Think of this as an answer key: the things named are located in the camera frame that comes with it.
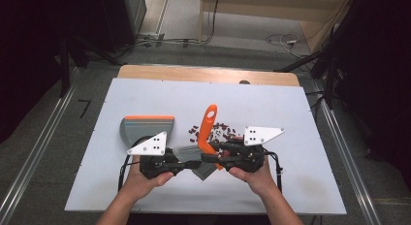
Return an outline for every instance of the human hand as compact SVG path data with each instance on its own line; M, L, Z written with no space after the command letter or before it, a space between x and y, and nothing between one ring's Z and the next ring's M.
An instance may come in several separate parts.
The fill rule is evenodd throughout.
M263 167L255 173L247 173L237 167L231 168L229 173L236 178L246 181L251 190L260 197L267 195L272 188L277 188L269 170L269 158L267 156L265 156Z
M133 163L139 162L140 156L133 156ZM126 194L131 200L130 203L135 203L137 200L147 196L149 192L155 187L164 185L169 179L173 177L173 173L163 173L156 178L147 179L140 172L140 164L134 164L130 166L130 171L124 182L123 187L120 189L119 193Z

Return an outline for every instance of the hand brush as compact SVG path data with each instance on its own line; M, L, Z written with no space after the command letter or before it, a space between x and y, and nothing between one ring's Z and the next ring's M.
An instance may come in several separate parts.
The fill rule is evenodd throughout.
M217 106L210 105L205 111L200 133L198 137L198 145L180 146L173 148L175 157L181 161L186 162L190 160L202 160L202 153L215 154L214 148L207 142L208 136L214 125L215 117L217 116ZM193 169L193 173L201 180L205 180L216 169L221 170L223 167L218 164L203 162L198 169Z

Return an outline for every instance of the human arm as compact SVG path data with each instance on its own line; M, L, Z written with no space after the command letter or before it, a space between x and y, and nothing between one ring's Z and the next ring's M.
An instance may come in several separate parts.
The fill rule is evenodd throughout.
M139 161L140 156L133 156L133 162ZM156 178L147 179L140 172L140 164L131 165L123 187L100 217L97 225L126 224L131 208L136 201L145 197L154 187L164 185L173 176L173 173L163 173Z
M231 168L230 174L246 181L251 190L261 198L271 224L302 224L275 184L269 170L267 157L263 167L255 173L247 173L239 168Z

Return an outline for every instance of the person's right hand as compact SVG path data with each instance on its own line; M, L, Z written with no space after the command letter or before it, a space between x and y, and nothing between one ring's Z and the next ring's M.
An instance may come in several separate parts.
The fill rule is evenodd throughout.
M236 167L231 168L229 173L234 177L246 181L251 190L260 197L264 197L270 190L277 188L269 171L269 159L267 156L265 156L263 167L255 173L247 173Z

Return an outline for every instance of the person's left hand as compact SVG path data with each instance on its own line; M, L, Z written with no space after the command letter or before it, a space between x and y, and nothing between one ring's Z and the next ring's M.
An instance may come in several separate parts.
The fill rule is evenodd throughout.
M139 162L140 156L134 155L133 162ZM154 187L164 185L173 177L173 173L163 173L156 178L147 179L140 172L140 164L130 166L130 171L119 193L124 193L131 200L130 203L135 203L137 200L145 197Z

